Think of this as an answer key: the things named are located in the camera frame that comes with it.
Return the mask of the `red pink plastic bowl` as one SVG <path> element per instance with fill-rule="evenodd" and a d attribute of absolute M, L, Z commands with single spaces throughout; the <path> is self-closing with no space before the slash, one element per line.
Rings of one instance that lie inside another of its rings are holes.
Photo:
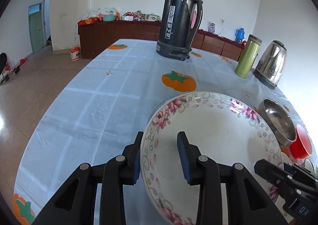
<path fill-rule="evenodd" d="M 297 136 L 296 141 L 289 146 L 291 155 L 295 159 L 305 159 L 311 156 L 313 148 L 308 133 L 299 124 L 295 128 L 295 132 Z"/>

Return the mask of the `pink floral rim plate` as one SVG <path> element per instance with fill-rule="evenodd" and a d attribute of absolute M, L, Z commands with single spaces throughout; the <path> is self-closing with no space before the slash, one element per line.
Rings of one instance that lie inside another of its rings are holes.
<path fill-rule="evenodd" d="M 258 160 L 283 166 L 276 137 L 251 107 L 227 95 L 187 93 L 160 103 L 150 115 L 141 142 L 141 174 L 147 195 L 169 224 L 194 224 L 199 187 L 184 179 L 177 135 L 216 163 L 243 164 L 254 171 Z"/>

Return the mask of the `red flower white plate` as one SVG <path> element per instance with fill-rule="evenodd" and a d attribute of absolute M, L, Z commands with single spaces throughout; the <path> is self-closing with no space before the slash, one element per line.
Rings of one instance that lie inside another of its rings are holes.
<path fill-rule="evenodd" d="M 285 154 L 284 152 L 281 153 L 282 155 L 282 161 L 285 163 L 285 164 L 288 164 L 288 165 L 293 165 L 293 161 L 291 161 L 289 159 L 289 157 L 287 156 L 287 154 Z"/>

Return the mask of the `white enamel bowl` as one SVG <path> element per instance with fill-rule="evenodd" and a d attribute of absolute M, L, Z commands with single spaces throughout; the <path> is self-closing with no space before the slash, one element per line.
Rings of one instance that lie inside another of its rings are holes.
<path fill-rule="evenodd" d="M 309 170 L 311 173 L 315 173 L 314 165 L 309 158 L 304 160 L 304 168 Z"/>

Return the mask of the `stainless steel bowl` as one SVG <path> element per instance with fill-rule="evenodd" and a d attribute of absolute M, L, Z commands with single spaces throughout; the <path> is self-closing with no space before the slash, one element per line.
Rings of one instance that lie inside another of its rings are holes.
<path fill-rule="evenodd" d="M 259 115 L 269 125 L 277 141 L 289 146 L 297 139 L 295 126 L 289 115 L 271 99 L 263 99 L 259 105 Z"/>

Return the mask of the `light blue persimmon tablecloth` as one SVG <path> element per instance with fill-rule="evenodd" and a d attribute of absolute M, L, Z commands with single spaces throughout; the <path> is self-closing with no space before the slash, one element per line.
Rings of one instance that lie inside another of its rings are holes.
<path fill-rule="evenodd" d="M 82 163 L 103 164 L 133 143 L 163 101 L 187 93 L 233 97 L 258 112 L 271 99 L 302 124 L 279 89 L 253 74 L 243 79 L 236 62 L 203 50 L 185 61 L 156 53 L 156 42 L 121 39 L 92 60 L 46 111 L 25 149 L 15 182 L 14 214 L 31 224 Z M 141 178 L 124 188 L 128 224 L 169 224 L 151 203 Z"/>

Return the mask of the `stainless steel electric kettle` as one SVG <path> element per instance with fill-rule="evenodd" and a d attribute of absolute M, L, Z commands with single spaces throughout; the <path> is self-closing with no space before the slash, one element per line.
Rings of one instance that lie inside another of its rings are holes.
<path fill-rule="evenodd" d="M 261 56 L 254 76 L 264 85 L 274 90 L 283 74 L 287 61 L 287 49 L 278 40 L 272 41 Z"/>

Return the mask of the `green thermos bottle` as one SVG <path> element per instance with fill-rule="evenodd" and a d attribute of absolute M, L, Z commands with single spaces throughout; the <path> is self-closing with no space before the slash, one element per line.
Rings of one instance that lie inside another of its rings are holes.
<path fill-rule="evenodd" d="M 246 78 L 253 63 L 258 55 L 259 48 L 261 47 L 262 41 L 250 34 L 245 45 L 245 48 L 239 58 L 238 65 L 235 69 L 235 73 L 241 78 Z"/>

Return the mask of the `white plastic bucket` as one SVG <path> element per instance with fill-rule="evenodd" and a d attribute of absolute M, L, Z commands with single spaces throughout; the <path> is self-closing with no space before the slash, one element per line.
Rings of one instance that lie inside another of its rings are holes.
<path fill-rule="evenodd" d="M 80 47 L 74 47 L 69 50 L 71 60 L 76 61 L 80 58 Z"/>

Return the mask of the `dark wooden sideboard cabinet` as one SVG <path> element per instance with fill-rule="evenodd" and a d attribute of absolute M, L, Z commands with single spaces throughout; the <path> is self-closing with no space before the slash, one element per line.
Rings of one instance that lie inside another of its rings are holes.
<path fill-rule="evenodd" d="M 80 25 L 78 35 L 82 58 L 94 59 L 120 39 L 158 41 L 160 28 L 159 22 L 148 21 L 117 20 Z M 227 38 L 198 30 L 192 49 L 202 49 L 237 61 L 244 47 Z"/>

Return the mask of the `blue kettle on cabinet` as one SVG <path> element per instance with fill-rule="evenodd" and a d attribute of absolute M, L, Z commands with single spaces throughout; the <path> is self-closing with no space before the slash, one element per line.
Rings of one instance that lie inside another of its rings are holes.
<path fill-rule="evenodd" d="M 244 36 L 245 36 L 245 30 L 244 28 L 240 28 L 236 30 L 236 38 L 235 38 L 235 42 L 237 44 L 242 44 L 242 41 L 244 40 Z"/>

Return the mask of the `large black thermos flask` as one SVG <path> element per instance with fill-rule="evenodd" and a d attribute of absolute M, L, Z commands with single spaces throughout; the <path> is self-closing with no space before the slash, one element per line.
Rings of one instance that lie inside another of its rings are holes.
<path fill-rule="evenodd" d="M 188 59 L 202 18 L 202 0 L 165 0 L 156 52 L 170 59 Z"/>

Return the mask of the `green door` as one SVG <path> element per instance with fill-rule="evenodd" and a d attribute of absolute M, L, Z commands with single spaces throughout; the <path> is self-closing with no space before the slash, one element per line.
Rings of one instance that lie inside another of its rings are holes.
<path fill-rule="evenodd" d="M 42 5 L 29 6 L 28 14 L 30 43 L 32 52 L 35 53 L 45 46 Z"/>

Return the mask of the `teal basin on cabinet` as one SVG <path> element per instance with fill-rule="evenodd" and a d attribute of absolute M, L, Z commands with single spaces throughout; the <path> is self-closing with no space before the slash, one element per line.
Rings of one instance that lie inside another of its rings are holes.
<path fill-rule="evenodd" d="M 107 15 L 102 17 L 103 22 L 115 21 L 116 15 Z"/>

